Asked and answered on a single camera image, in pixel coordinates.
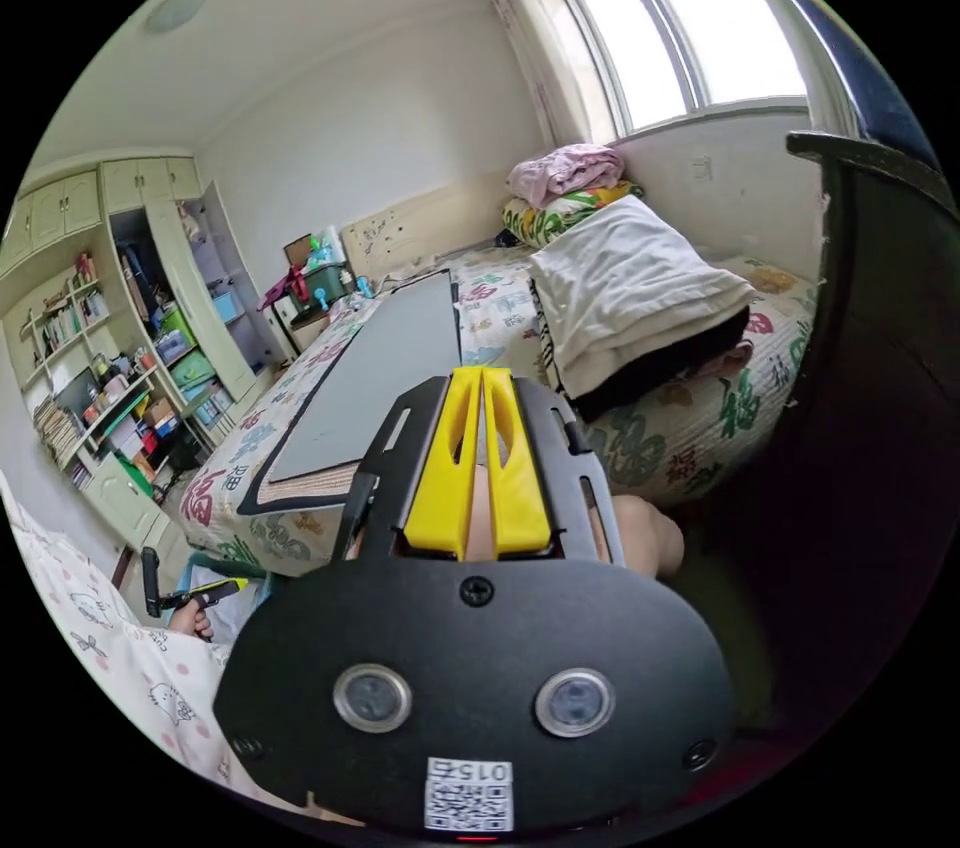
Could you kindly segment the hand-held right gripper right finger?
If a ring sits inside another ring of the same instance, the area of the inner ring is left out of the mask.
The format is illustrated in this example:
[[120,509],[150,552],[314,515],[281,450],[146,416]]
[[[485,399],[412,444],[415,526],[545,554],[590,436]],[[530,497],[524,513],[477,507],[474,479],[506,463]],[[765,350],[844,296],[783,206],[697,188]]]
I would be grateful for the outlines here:
[[507,370],[484,370],[482,384],[493,554],[532,556],[551,527],[519,396]]

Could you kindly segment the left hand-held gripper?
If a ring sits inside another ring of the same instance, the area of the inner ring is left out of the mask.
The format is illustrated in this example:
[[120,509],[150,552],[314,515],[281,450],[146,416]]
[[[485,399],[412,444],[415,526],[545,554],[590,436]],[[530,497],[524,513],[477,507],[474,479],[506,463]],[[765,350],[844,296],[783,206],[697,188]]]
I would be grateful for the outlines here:
[[166,612],[169,614],[169,618],[165,623],[166,628],[168,629],[169,620],[173,611],[182,607],[191,599],[198,602],[206,610],[210,602],[221,602],[225,598],[240,594],[247,585],[248,581],[243,578],[225,578],[222,581],[206,584],[194,589],[161,595],[159,597],[161,613]]

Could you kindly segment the person's right hand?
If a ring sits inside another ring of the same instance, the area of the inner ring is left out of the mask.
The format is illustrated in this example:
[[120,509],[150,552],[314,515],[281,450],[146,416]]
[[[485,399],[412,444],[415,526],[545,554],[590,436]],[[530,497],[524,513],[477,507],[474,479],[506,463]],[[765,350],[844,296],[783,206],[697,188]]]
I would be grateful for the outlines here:
[[677,523],[634,495],[615,495],[612,509],[626,566],[648,577],[675,575],[685,553],[684,536]]

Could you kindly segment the person's left hand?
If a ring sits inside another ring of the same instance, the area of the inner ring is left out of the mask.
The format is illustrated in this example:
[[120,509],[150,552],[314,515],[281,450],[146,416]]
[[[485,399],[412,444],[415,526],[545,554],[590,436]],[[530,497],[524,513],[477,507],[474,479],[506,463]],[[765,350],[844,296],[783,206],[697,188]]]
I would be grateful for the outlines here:
[[213,641],[213,628],[207,612],[193,599],[173,611],[168,629],[172,632],[199,638],[206,643]]

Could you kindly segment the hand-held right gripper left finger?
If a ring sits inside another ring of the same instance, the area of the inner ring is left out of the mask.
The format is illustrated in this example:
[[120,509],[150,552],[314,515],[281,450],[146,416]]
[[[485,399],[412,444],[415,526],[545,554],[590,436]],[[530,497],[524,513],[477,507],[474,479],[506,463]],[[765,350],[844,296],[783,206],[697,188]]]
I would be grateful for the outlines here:
[[411,548],[463,557],[472,516],[482,369],[456,369],[444,394],[406,523]]

